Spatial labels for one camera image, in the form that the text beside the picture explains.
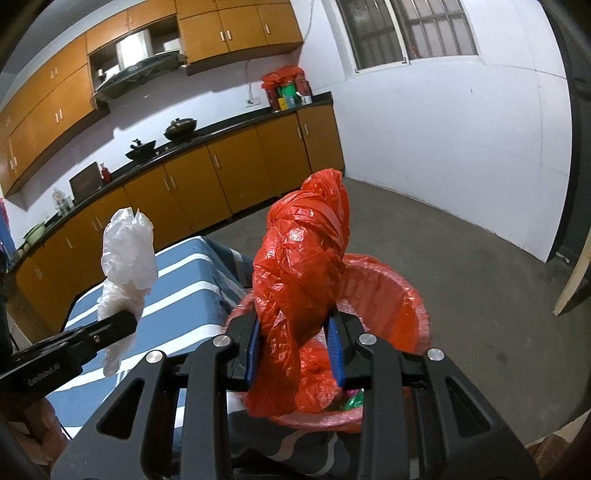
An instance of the bottle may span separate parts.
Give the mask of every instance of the bottle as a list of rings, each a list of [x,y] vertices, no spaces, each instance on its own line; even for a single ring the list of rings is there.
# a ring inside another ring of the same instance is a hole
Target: bottle
[[[113,181],[113,178],[111,177],[111,172],[107,167],[105,167],[104,163],[100,164],[100,174],[103,177],[103,185],[107,185],[108,183],[111,183]]]

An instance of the electrical outlet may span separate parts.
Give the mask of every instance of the electrical outlet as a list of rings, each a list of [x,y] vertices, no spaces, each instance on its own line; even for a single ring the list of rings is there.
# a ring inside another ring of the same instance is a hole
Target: electrical outlet
[[[260,105],[261,104],[261,97],[254,97],[252,100],[248,99],[246,101],[246,107]]]

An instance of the range hood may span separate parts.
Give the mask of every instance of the range hood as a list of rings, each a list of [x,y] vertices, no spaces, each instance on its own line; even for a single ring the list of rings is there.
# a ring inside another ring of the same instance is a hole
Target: range hood
[[[148,30],[125,37],[117,43],[116,49],[119,71],[96,88],[93,97],[97,100],[106,102],[115,99],[187,62],[187,57],[180,50],[153,54]]]

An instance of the white wall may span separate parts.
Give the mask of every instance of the white wall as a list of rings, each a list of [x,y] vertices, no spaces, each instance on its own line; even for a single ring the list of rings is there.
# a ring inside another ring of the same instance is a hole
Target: white wall
[[[300,27],[309,0],[292,0]],[[300,66],[331,90],[347,176],[490,230],[545,261],[570,171],[564,67],[536,0],[463,0],[479,57],[354,74],[333,0],[316,0]]]

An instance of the window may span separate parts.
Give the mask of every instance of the window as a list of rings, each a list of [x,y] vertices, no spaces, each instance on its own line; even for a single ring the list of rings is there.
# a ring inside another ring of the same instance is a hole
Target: window
[[[476,55],[460,0],[336,0],[357,69],[426,57]]]

